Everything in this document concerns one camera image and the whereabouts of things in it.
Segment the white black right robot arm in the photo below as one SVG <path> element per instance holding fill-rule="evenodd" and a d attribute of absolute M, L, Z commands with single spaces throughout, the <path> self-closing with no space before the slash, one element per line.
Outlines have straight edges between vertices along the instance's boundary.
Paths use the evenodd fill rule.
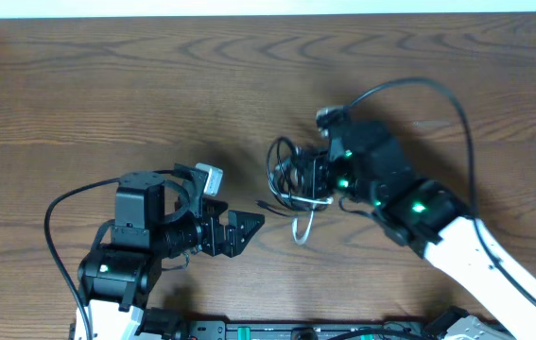
<path fill-rule="evenodd" d="M 467 205 L 416 174 L 387 127 L 338 123 L 324 148 L 295 147 L 290 165 L 307 196 L 340 193 L 372 206 L 369 218 L 395 244 L 460 284 L 516 339 L 536 339 L 536 279 Z"/>

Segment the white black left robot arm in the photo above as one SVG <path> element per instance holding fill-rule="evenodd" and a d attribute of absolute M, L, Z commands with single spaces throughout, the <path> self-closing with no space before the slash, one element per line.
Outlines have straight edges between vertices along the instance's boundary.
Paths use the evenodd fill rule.
<path fill-rule="evenodd" d="M 82 306 L 72 339 L 190 339 L 177 312 L 149 308 L 163 261 L 203 252 L 240 255 L 264 225 L 259 213 L 216 200 L 219 169 L 205 164 L 118 178 L 115 217 L 96 233 L 78 268 Z"/>

